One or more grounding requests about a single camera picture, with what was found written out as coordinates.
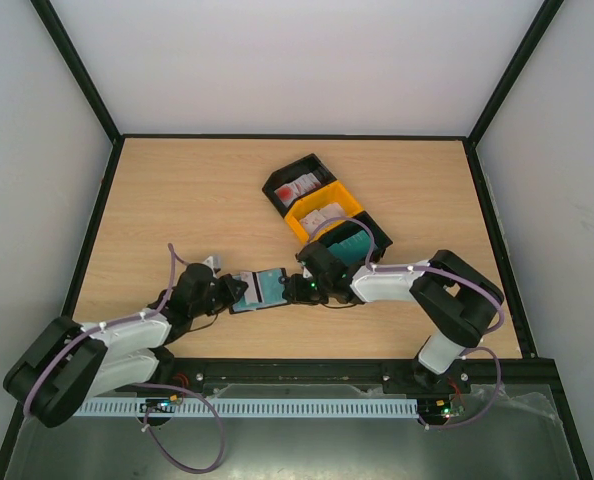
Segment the teal card stack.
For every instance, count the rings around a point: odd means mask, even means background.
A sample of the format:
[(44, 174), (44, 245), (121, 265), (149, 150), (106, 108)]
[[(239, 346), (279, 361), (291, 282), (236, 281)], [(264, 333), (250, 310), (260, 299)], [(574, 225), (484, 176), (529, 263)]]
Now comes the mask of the teal card stack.
[(367, 255), (374, 248), (374, 239), (366, 230), (361, 230), (340, 240), (332, 240), (327, 248), (343, 264), (351, 266), (366, 262)]

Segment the white floral card stack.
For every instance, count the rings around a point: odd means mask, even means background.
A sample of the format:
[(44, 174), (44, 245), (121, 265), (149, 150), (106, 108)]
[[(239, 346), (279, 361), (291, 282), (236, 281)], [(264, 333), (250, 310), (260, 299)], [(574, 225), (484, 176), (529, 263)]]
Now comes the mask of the white floral card stack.
[(334, 202), (320, 209), (315, 209), (311, 211), (306, 216), (304, 216), (299, 221), (299, 223), (307, 232), (307, 234), (311, 235), (326, 220), (345, 216), (346, 213), (344, 209), (341, 207), (341, 205), (337, 202)]

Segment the black leather card holder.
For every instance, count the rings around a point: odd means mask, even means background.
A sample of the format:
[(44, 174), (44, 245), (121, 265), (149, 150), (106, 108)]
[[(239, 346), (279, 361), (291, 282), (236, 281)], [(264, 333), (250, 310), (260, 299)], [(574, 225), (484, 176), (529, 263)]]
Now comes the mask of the black leather card holder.
[(233, 278), (243, 281), (247, 288), (241, 299), (229, 308), (230, 314), (254, 312), (289, 304), (283, 296), (287, 279), (284, 268), (257, 272), (242, 271)]

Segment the yellow plastic bin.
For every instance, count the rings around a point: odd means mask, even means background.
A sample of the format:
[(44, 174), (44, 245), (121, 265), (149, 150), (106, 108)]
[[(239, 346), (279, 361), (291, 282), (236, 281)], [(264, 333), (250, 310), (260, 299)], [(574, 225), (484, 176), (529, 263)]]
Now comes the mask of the yellow plastic bin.
[(296, 200), (284, 221), (305, 244), (325, 220), (354, 217), (363, 211), (361, 203), (345, 185), (334, 181)]

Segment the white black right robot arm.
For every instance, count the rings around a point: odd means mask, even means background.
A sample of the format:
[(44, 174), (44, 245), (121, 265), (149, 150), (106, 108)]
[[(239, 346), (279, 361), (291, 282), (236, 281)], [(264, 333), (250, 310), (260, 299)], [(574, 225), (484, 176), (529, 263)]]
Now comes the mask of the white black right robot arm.
[(450, 250), (412, 264), (379, 265), (371, 260), (346, 264), (319, 242), (296, 255), (301, 274), (282, 280), (291, 304), (344, 306), (380, 301), (414, 302), (436, 332), (416, 354), (411, 377), (422, 390), (437, 390), (455, 360), (478, 347), (504, 322), (502, 291)]

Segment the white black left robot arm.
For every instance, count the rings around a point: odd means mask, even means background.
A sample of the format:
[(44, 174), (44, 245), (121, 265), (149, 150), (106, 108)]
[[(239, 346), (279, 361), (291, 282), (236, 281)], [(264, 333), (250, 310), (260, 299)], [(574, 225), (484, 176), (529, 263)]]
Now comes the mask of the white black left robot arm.
[(88, 399), (172, 375), (167, 350), (201, 316), (217, 316), (243, 298), (248, 285), (219, 276), (208, 262), (191, 263), (140, 311), (105, 322), (78, 323), (61, 316), (11, 367), (4, 389), (25, 415), (52, 428), (71, 418)]

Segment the red white card stack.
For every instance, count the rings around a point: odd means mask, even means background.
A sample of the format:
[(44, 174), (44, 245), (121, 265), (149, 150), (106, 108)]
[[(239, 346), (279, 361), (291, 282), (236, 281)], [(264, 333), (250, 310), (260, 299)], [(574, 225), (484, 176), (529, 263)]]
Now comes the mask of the red white card stack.
[(293, 201), (320, 186), (321, 181), (310, 172), (281, 185), (274, 193), (285, 207), (289, 207)]

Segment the black aluminium frame rail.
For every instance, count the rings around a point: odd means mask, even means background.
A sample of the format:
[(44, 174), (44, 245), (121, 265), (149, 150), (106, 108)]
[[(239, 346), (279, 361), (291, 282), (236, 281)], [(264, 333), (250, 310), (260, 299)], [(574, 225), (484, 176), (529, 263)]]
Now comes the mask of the black aluminium frame rail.
[(351, 385), (361, 390), (381, 386), (386, 394), (430, 398), (473, 385), (496, 383), (490, 358), (457, 360), (446, 374), (431, 379), (412, 359), (395, 360), (252, 360), (180, 358), (164, 364), (151, 379), (184, 385), (204, 395), (231, 384)]

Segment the black bin with teal cards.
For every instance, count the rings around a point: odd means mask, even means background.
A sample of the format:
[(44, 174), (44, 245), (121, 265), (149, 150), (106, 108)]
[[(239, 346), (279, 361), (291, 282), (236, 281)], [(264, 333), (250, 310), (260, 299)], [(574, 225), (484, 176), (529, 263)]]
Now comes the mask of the black bin with teal cards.
[(325, 220), (310, 234), (308, 241), (319, 242), (347, 266), (356, 262), (364, 263), (369, 252), (370, 261), (377, 262), (393, 244), (367, 211), (352, 217), (339, 216)]

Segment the black bin with red cards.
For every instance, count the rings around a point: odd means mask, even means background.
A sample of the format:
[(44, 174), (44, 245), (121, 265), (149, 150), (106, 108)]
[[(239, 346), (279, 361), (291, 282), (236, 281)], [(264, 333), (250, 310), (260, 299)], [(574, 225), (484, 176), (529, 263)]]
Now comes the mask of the black bin with red cards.
[(297, 200), (335, 180), (319, 157), (311, 153), (274, 171), (264, 183), (262, 192), (285, 218)]

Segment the teal credit card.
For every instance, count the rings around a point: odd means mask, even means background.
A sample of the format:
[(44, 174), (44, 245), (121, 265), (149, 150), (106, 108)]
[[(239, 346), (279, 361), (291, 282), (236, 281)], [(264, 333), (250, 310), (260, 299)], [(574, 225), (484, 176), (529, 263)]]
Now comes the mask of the teal credit card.
[(285, 270), (283, 268), (268, 269), (257, 273), (262, 293), (262, 305), (274, 307), (284, 305), (287, 300), (285, 291)]

